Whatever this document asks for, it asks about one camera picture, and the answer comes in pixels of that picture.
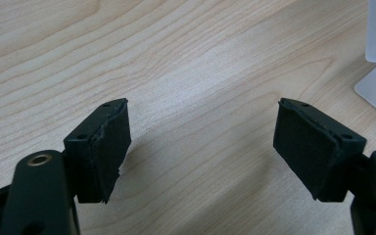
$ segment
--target wood grain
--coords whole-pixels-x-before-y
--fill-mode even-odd
[[[83,234],[353,234],[352,195],[314,202],[272,148],[281,97],[376,150],[354,85],[366,1],[0,0],[0,187],[98,105],[129,100],[132,145]]]

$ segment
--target wooden table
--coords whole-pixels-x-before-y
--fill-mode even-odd
[[[64,149],[100,104],[129,100],[132,145],[83,234],[353,234],[272,148],[281,97],[376,150],[358,0],[0,0],[0,187],[21,158]]]

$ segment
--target light wood surface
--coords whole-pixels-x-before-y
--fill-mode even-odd
[[[64,149],[100,104],[129,100],[132,145],[82,234],[353,234],[352,195],[312,200],[272,148],[281,97],[368,139],[376,110],[359,0],[0,0],[0,187]]]

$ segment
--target screw hole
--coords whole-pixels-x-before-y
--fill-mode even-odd
[[[86,134],[80,134],[77,136],[77,139],[85,139],[85,138],[87,138]]]
[[[353,139],[353,137],[351,135],[348,135],[348,134],[343,134],[341,135],[343,138],[345,139]]]
[[[28,161],[28,165],[29,166],[38,166],[38,165],[44,165],[46,164],[47,162],[49,162],[51,160],[51,155],[38,155],[38,156],[34,156],[32,157],[29,161]]]
[[[38,235],[44,231],[45,225],[42,221],[35,221],[30,223],[23,229],[23,235]]]

